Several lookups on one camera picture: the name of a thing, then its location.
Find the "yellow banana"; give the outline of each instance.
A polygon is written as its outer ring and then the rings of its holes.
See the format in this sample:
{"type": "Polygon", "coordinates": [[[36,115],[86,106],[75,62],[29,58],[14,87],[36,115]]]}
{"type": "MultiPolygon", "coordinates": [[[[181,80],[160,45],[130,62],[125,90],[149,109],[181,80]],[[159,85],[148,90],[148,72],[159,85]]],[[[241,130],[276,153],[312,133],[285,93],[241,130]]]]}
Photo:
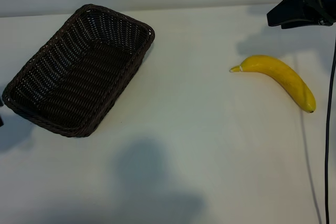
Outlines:
{"type": "Polygon", "coordinates": [[[245,59],[230,72],[259,72],[276,80],[304,111],[312,113],[316,109],[314,95],[288,65],[281,60],[266,55],[253,55],[245,59]]]}

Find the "banana tip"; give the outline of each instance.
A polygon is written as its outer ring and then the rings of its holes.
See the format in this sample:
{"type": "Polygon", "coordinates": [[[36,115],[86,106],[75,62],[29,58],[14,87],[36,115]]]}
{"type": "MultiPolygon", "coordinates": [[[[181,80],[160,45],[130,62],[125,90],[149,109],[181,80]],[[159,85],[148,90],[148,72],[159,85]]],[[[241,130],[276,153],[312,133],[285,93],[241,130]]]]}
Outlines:
{"type": "Polygon", "coordinates": [[[230,69],[230,72],[233,73],[233,72],[242,72],[243,71],[243,68],[241,67],[241,65],[239,66],[235,66],[233,68],[230,69]]]}

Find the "wicker basket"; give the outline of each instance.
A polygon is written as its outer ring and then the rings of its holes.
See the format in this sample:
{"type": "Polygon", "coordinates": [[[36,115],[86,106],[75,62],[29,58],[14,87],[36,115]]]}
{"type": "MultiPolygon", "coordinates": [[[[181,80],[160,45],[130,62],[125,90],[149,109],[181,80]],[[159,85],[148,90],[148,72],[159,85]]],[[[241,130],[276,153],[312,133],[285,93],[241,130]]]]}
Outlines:
{"type": "Polygon", "coordinates": [[[153,29],[102,6],[78,9],[8,84],[3,101],[67,137],[89,136],[154,40],[153,29]]]}

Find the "black cable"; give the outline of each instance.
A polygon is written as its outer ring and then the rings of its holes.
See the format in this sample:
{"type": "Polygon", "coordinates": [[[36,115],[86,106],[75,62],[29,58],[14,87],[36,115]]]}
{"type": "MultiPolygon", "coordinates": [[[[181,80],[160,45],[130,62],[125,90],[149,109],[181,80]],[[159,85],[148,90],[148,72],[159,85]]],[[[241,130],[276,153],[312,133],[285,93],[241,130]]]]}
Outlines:
{"type": "Polygon", "coordinates": [[[330,84],[329,84],[329,98],[328,98],[328,110],[327,110],[327,124],[326,124],[326,132],[325,132],[325,139],[326,139],[326,149],[325,149],[325,159],[324,159],[324,204],[326,207],[325,213],[325,222],[329,224],[329,195],[328,195],[328,158],[329,158],[329,124],[330,124],[330,112],[331,112],[331,100],[332,100],[332,86],[334,83],[334,75],[335,75],[335,68],[336,68],[336,43],[335,43],[335,50],[334,50],[334,59],[332,61],[332,68],[331,68],[331,75],[330,75],[330,84]]]}

